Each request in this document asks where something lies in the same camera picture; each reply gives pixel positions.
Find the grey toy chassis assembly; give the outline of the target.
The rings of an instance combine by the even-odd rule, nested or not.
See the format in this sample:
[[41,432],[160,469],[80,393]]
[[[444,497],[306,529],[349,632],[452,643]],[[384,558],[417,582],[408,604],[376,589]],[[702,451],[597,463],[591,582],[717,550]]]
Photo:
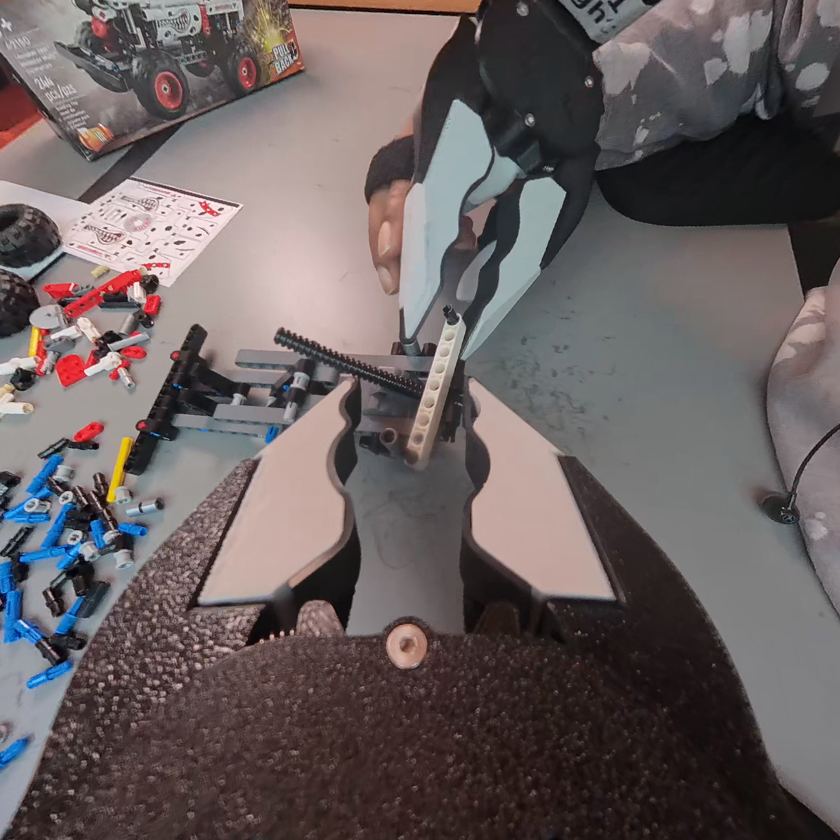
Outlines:
[[[238,434],[266,444],[288,430],[341,381],[360,385],[358,446],[375,455],[404,458],[418,404],[438,342],[424,345],[419,355],[403,352],[354,358],[288,329],[275,336],[277,350],[241,350],[235,369],[215,371],[202,357],[207,331],[191,327],[182,346],[171,354],[171,368],[155,397],[145,423],[146,434],[159,444],[174,441],[181,431]],[[465,373],[460,359],[449,389],[437,441],[452,443],[463,416]]]

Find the white perforated toy beam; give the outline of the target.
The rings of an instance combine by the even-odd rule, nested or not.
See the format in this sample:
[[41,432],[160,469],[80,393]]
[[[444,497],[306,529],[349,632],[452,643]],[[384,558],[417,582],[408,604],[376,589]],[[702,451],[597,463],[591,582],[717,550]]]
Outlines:
[[425,469],[432,455],[459,356],[466,337],[462,316],[456,325],[444,324],[432,366],[404,448],[407,466]]

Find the black rubber tyres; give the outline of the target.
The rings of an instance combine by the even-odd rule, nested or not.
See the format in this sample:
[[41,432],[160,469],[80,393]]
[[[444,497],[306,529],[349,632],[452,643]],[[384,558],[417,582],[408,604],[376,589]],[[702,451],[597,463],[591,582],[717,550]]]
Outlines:
[[[88,211],[89,205],[52,193],[42,192],[34,188],[12,182],[1,181],[1,204],[27,204],[46,213],[56,223],[62,239],[70,233],[73,225]],[[56,252],[32,266],[11,268],[25,280],[33,280],[59,257],[64,250],[60,246]]]

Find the black toy tyre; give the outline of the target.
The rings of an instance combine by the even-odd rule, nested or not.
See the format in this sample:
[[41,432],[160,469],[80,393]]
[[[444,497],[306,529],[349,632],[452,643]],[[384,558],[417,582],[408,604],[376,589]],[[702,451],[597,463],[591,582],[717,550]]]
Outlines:
[[21,203],[1,205],[1,265],[28,268],[62,246],[56,223],[43,211]]
[[1,269],[1,338],[24,331],[30,326],[32,313],[39,307],[30,282],[10,270]]

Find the person's right hand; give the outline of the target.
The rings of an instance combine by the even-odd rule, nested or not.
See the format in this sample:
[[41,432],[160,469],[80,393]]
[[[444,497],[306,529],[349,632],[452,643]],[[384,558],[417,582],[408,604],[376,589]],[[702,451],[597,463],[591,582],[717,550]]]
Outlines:
[[368,202],[372,263],[388,296],[400,289],[404,211],[412,185],[408,180],[393,181],[375,191]]

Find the white sticker sheet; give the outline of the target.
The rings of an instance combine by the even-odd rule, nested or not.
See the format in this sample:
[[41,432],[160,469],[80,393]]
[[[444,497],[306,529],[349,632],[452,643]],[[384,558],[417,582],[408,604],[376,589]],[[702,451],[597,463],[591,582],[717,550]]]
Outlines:
[[172,287],[241,207],[132,177],[88,205],[64,252],[117,272],[143,267]]

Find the blue toy pin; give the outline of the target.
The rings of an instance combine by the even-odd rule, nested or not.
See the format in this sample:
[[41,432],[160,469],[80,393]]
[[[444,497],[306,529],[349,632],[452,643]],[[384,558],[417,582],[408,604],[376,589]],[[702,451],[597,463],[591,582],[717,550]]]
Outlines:
[[52,665],[42,672],[29,677],[26,682],[26,689],[34,690],[37,687],[46,685],[56,679],[60,679],[61,677],[71,673],[73,667],[74,663],[71,659],[63,661],[57,665]]

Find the toy truck set box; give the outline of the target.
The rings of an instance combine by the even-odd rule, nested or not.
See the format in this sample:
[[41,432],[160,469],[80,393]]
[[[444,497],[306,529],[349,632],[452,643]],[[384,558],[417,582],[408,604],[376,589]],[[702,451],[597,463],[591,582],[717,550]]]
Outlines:
[[1,3],[2,70],[94,161],[304,71],[287,2]]

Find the black wired earbud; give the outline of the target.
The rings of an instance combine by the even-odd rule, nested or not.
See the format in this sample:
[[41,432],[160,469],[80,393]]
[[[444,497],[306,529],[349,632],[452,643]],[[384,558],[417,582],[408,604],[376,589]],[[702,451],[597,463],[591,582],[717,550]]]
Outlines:
[[831,427],[807,452],[802,462],[798,465],[791,482],[791,487],[786,491],[775,491],[766,495],[759,506],[765,516],[773,522],[783,525],[793,525],[800,521],[801,515],[796,506],[799,496],[800,484],[807,467],[820,450],[834,438],[839,432],[839,424]]

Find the pile of small toy pins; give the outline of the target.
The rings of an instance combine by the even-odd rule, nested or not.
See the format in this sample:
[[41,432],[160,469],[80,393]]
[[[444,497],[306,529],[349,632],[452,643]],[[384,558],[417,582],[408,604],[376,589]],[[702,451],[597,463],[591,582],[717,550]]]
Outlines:
[[[97,563],[112,558],[117,571],[134,564],[134,545],[148,533],[142,517],[163,509],[163,501],[132,504],[129,476],[146,468],[159,438],[147,435],[145,423],[136,437],[124,438],[109,474],[93,474],[91,486],[77,481],[67,460],[70,451],[96,450],[104,426],[90,423],[72,437],[61,437],[42,449],[40,466],[14,499],[21,476],[2,471],[2,524],[14,532],[2,544],[2,643],[26,642],[50,666],[68,659],[87,644],[76,630],[98,609],[109,583],[98,578]],[[55,572],[41,596],[58,623],[45,629],[24,615],[25,583],[37,564],[54,564]]]

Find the wooden board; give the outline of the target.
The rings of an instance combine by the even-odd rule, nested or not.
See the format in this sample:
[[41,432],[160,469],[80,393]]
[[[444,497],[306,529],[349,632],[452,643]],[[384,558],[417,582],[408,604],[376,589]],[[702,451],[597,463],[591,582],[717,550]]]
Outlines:
[[289,1],[290,7],[396,14],[473,14],[481,1]]

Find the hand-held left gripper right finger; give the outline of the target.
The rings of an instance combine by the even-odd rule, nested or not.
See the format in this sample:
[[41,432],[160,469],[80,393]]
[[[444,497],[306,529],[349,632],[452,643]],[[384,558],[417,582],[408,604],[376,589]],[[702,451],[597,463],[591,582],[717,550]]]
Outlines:
[[482,559],[538,597],[614,601],[616,593],[563,469],[564,453],[469,378],[466,535]]

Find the person's right forearm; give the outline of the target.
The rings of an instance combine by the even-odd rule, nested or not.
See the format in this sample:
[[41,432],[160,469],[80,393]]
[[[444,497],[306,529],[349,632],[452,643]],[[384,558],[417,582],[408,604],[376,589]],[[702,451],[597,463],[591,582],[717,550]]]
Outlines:
[[838,1],[667,1],[599,46],[597,172],[752,115],[812,117],[838,62]]

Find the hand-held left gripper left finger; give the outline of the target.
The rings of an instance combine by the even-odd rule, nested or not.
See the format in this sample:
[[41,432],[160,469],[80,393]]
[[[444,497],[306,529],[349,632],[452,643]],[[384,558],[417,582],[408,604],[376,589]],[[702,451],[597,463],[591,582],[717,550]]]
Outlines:
[[346,483],[360,420],[360,385],[349,378],[264,448],[198,605],[352,603],[361,544]]

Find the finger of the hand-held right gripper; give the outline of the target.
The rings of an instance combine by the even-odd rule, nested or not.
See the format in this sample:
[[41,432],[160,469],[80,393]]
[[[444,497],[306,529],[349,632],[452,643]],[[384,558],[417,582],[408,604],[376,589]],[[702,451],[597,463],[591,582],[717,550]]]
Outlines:
[[481,260],[476,294],[465,312],[463,359],[477,352],[542,271],[565,190],[552,178],[525,181],[497,203],[497,238]]
[[426,174],[407,194],[399,300],[401,340],[415,340],[444,284],[443,264],[459,235],[467,198],[491,170],[494,151],[480,115],[453,100]]

